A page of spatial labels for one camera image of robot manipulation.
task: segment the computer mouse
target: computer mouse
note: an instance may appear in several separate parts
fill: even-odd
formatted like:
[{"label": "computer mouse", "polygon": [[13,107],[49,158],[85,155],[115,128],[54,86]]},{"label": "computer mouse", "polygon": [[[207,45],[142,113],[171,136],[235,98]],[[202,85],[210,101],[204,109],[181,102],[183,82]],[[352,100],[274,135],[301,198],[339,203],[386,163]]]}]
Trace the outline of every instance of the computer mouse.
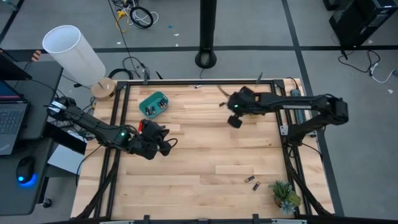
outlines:
[{"label": "computer mouse", "polygon": [[27,183],[33,177],[35,158],[27,156],[21,159],[17,166],[17,181],[21,184]]}]

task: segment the keyboard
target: keyboard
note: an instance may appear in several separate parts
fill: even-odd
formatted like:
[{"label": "keyboard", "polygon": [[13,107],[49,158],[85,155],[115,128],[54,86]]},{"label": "keyboard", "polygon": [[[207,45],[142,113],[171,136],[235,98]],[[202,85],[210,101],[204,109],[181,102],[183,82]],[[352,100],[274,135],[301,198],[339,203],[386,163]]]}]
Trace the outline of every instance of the keyboard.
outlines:
[{"label": "keyboard", "polygon": [[21,110],[0,110],[0,134],[17,133],[23,115]]}]

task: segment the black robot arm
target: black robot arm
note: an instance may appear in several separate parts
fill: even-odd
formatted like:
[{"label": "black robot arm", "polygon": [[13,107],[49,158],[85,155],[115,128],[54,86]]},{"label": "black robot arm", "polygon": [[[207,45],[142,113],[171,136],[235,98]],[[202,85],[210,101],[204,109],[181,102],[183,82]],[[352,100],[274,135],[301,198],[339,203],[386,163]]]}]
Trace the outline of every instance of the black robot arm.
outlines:
[{"label": "black robot arm", "polygon": [[307,133],[320,129],[328,124],[341,125],[348,121],[347,103],[332,95],[318,96],[278,96],[272,93],[255,93],[244,86],[239,92],[228,95],[227,107],[235,115],[230,116],[228,123],[240,128],[239,117],[245,114],[273,113],[279,110],[314,110],[320,114],[302,124],[281,127],[291,145],[300,146]]},{"label": "black robot arm", "polygon": [[170,153],[171,145],[164,138],[169,133],[164,126],[143,119],[140,130],[131,125],[108,125],[76,106],[75,100],[61,97],[48,107],[49,115],[59,121],[73,121],[75,124],[93,133],[98,143],[110,149],[119,149],[129,154],[137,154],[153,159],[156,152],[163,156]]}]

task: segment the blue light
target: blue light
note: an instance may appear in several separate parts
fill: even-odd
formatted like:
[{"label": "blue light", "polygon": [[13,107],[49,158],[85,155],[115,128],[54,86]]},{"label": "blue light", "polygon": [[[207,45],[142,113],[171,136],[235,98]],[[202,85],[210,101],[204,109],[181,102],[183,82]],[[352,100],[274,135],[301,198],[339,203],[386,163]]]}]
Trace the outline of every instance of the blue light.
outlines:
[{"label": "blue light", "polygon": [[36,175],[36,174],[33,174],[33,176],[32,176],[32,178],[31,178],[30,181],[28,181],[28,182],[26,182],[26,183],[24,183],[24,184],[19,183],[19,185],[20,185],[21,187],[23,187],[23,188],[30,188],[30,187],[32,187],[33,185],[36,184],[36,181],[37,181],[37,175]]}]

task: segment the white cylinder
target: white cylinder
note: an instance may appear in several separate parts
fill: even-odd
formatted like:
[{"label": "white cylinder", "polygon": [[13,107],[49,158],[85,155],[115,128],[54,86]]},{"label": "white cylinder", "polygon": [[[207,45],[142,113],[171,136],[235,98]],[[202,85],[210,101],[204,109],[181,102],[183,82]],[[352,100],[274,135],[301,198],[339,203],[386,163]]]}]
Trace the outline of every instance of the white cylinder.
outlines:
[{"label": "white cylinder", "polygon": [[105,76],[104,64],[76,27],[56,27],[45,35],[42,44],[78,83],[92,85]]}]

